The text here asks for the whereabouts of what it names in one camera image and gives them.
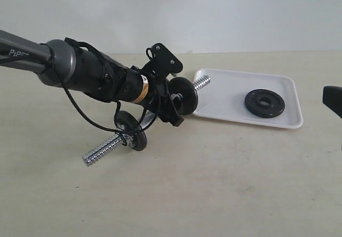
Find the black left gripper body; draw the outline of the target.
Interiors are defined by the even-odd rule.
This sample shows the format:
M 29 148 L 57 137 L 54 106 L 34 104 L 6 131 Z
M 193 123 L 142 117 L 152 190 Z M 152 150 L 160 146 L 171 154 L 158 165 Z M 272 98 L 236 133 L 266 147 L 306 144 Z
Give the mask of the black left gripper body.
M 144 66 L 138 68 L 133 66 L 133 70 L 145 76 L 148 81 L 147 95 L 139 102 L 134 104 L 143 106 L 147 110 L 156 114 L 170 114 L 170 97 L 167 85 L 169 81 L 166 77 L 170 74 L 167 66 Z

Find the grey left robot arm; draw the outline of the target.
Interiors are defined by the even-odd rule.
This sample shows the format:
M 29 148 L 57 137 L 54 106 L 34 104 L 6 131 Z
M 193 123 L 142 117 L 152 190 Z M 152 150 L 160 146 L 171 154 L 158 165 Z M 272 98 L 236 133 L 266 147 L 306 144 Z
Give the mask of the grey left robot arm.
M 146 50 L 149 61 L 126 67 L 92 45 L 71 38 L 35 43 L 1 31 L 1 66 L 33 72 L 47 86 L 66 88 L 106 103 L 129 102 L 179 126 L 167 79 L 180 73 L 182 63 L 162 44 Z

